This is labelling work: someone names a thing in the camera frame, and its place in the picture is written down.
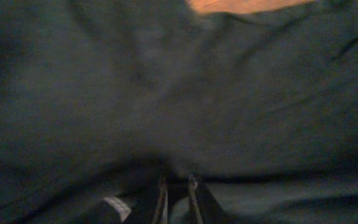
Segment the t-shirt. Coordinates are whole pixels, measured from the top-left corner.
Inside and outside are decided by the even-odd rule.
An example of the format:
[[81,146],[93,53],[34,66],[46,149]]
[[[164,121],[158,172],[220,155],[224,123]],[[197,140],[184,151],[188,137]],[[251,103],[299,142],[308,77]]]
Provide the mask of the t-shirt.
[[0,223],[112,222],[159,172],[239,223],[358,223],[358,0],[0,1]]

